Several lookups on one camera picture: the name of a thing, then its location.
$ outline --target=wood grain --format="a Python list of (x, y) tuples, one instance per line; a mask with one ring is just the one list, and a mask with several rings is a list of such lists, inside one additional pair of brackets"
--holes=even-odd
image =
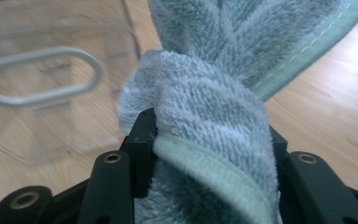
[[(127, 4), (142, 52), (157, 46), (146, 0)], [(270, 124), (289, 141), (289, 150), (321, 156), (346, 184), (358, 189), (358, 24), (266, 105)], [(118, 146), (122, 139), (113, 140)], [(73, 151), (32, 166), (0, 151), (0, 200), (29, 185), (47, 186), (54, 194), (67, 189), (88, 178), (95, 158), (110, 149)]]

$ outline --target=wooden floor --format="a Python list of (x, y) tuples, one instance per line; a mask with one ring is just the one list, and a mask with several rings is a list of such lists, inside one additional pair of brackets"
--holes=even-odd
[[(158, 45), (146, 1), (128, 0), (128, 6), (142, 51)], [(266, 105), (270, 124), (288, 140), (290, 151), (321, 156), (347, 185), (358, 189), (358, 24)], [(0, 151), (0, 200), (29, 185), (47, 186), (54, 194), (67, 189), (90, 175), (103, 151), (73, 153), (33, 166)]]

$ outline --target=light blue towel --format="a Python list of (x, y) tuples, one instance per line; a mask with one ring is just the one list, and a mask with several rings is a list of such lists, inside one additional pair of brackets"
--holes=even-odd
[(279, 223), (263, 101), (344, 36), (358, 0), (149, 0), (162, 50), (121, 94), (120, 128), (155, 108), (158, 155), (137, 223)]

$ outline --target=knotted towel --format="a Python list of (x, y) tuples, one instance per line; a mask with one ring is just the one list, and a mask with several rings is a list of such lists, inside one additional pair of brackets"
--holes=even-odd
[(120, 128), (155, 108), (158, 155), (136, 223), (279, 223), (263, 101), (358, 21), (358, 0), (149, 0), (162, 50), (121, 94)]

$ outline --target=plastic handle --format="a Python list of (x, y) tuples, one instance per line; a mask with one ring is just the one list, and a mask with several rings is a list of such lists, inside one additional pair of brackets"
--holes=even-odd
[(94, 75), (90, 81), (65, 88), (42, 91), (23, 97), (11, 97), (0, 94), (0, 105), (4, 106), (25, 106), (46, 102), (53, 99), (67, 97), (84, 91), (89, 91), (100, 82), (103, 69), (98, 60), (85, 50), (72, 47), (53, 47), (37, 51), (25, 52), (6, 57), (0, 57), (0, 69), (9, 68), (22, 63), (32, 63), (58, 56), (73, 56), (88, 63), (94, 69)]

